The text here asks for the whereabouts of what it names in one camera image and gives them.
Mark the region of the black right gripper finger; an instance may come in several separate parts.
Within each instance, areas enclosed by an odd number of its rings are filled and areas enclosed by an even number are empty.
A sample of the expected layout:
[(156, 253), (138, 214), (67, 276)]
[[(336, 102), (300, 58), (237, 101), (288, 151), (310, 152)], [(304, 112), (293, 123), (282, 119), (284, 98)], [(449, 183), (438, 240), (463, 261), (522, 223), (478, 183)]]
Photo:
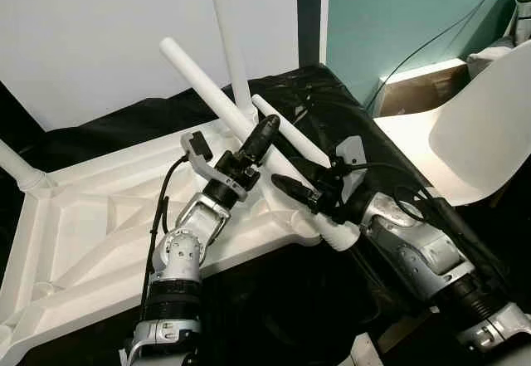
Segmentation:
[(291, 199), (304, 204), (309, 211), (319, 211), (319, 199), (321, 198), (321, 194), (316, 192), (314, 188), (309, 188), (299, 180), (285, 175), (270, 176), (270, 183)]

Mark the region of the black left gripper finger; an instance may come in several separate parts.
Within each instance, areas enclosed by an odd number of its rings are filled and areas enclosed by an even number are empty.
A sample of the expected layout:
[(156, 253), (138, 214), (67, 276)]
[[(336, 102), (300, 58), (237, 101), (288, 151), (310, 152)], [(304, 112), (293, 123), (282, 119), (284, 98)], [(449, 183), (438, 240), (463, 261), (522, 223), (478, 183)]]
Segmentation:
[(280, 124), (279, 115), (268, 115), (256, 124), (239, 149), (239, 160), (244, 165), (262, 165), (280, 131)]

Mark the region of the white plastic table leg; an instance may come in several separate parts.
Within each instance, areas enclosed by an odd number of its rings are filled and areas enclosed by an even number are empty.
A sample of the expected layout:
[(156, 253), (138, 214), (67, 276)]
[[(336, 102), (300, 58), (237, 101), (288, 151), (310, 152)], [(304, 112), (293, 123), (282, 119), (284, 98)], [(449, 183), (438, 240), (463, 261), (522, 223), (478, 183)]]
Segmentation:
[[(207, 107), (215, 112), (220, 122), (231, 131), (236, 139), (243, 143), (253, 129), (253, 124), (236, 108), (234, 101), (224, 94), (220, 86), (193, 61), (174, 39), (165, 37), (159, 43), (159, 50), (171, 63), (171, 66), (188, 81), (191, 89), (194, 89), (194, 92), (204, 100)], [(270, 156), (265, 157), (265, 165), (272, 172), (295, 178), (307, 187), (316, 190), (310, 181), (310, 169), (322, 168), (322, 166), (307, 159), (304, 161), (311, 163), (310, 168), (299, 170), (280, 151), (274, 151)], [(318, 225), (315, 231), (321, 234), (323, 240), (334, 250), (343, 251), (352, 248), (361, 236), (359, 228), (350, 225), (350, 223), (334, 223), (326, 217), (314, 217), (314, 223)]]
[(251, 101), (249, 82), (247, 82), (246, 67), (244, 66), (238, 32), (236, 32), (236, 19), (231, 0), (212, 0), (212, 2), (236, 108), (248, 120), (255, 122), (258, 111), (254, 107), (253, 101)]
[(282, 137), (287, 139), (287, 141), (295, 147), (300, 156), (308, 161), (323, 166), (323, 168), (329, 168), (329, 166), (331, 166), (329, 155), (324, 153), (322, 149), (319, 149), (319, 147), (316, 146), (306, 134), (300, 132), (294, 124), (282, 116), (273, 105), (268, 103), (268, 101), (263, 100), (260, 95), (252, 95), (251, 103), (258, 109), (258, 111), (263, 113), (263, 115), (278, 115), (280, 117), (280, 133), (282, 134)]
[(0, 139), (0, 168), (16, 180), (17, 187), (24, 194), (42, 198), (51, 198), (56, 195), (56, 183), (48, 173), (31, 166), (3, 139)]

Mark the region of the white plastic table top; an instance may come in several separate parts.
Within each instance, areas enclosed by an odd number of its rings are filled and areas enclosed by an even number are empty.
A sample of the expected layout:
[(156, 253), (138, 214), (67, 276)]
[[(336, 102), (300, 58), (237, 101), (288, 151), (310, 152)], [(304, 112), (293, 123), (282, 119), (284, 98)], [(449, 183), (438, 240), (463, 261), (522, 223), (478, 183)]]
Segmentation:
[[(183, 154), (179, 138), (191, 131), (205, 135), (215, 156), (240, 145), (213, 120), (47, 173), (53, 187), (26, 193), (0, 284), (0, 366), (139, 305), (157, 195)], [(289, 244), (321, 242), (308, 214), (268, 180), (266, 173), (208, 246), (204, 278)]]

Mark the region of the black plastic sheet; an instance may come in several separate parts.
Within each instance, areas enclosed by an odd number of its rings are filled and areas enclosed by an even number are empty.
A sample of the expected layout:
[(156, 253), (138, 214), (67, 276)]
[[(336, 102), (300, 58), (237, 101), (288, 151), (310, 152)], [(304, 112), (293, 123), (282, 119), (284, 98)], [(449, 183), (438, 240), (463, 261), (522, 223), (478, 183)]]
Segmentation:
[[(258, 92), (285, 117), (294, 116), (321, 149), (333, 149), (350, 135), (368, 134), (372, 117), (325, 66), (251, 79)], [(194, 90), (170, 98), (145, 98), (80, 126), (17, 134), (0, 123), (0, 139), (12, 141), (31, 165), (46, 172), (94, 159), (163, 137), (194, 124), (216, 120)], [(0, 170), (0, 256), (10, 255), (24, 195)], [(273, 250), (230, 270), (209, 276), (202, 301), (206, 333), (202, 361), (212, 366), (337, 366), (352, 350), (357, 335), (379, 339), (414, 305), (393, 272), (384, 271), (372, 246), (357, 245), (356, 256), (342, 255), (326, 244), (292, 245)], [(397, 284), (384, 290), (367, 281)], [(137, 310), (58, 337), (30, 349), (17, 366), (120, 366), (117, 350), (129, 338)], [(507, 359), (530, 366), (529, 337), (502, 347), (501, 354), (459, 349), (448, 320), (432, 314), (420, 327), (382, 354), (384, 366), (489, 366)]]

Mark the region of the brown cardboard box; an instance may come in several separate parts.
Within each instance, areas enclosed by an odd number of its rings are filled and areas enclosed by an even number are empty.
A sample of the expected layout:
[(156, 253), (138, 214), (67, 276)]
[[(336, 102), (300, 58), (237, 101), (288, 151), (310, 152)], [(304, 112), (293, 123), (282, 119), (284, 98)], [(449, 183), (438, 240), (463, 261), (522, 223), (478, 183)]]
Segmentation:
[(444, 105), (470, 81), (468, 66), (452, 58), (380, 78), (376, 116), (413, 115)]

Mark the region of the white plastic chair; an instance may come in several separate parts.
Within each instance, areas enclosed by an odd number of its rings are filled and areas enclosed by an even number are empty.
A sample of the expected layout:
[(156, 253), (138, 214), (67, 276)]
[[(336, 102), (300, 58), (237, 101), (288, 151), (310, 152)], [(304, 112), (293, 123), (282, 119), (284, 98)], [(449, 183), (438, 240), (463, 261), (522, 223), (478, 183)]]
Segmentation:
[(531, 41), (490, 63), (447, 103), (376, 125), (450, 204), (502, 188), (529, 156)]

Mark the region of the grey cushion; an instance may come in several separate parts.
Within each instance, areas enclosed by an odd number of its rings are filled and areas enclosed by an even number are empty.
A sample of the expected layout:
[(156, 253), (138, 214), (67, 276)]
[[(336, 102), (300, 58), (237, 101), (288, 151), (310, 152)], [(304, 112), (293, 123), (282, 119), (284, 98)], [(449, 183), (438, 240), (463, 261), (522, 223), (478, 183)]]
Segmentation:
[(471, 70), (484, 70), (498, 59), (508, 55), (512, 50), (514, 50), (512, 46), (489, 46), (484, 50), (471, 52), (465, 63)]

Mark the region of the silver grey standing robot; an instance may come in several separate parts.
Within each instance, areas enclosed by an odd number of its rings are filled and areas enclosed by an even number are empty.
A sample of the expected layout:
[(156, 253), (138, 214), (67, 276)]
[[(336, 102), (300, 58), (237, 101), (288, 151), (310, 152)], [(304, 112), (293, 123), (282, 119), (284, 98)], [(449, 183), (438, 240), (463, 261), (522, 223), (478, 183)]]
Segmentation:
[(531, 0), (515, 0), (513, 40), (515, 45), (531, 37)]

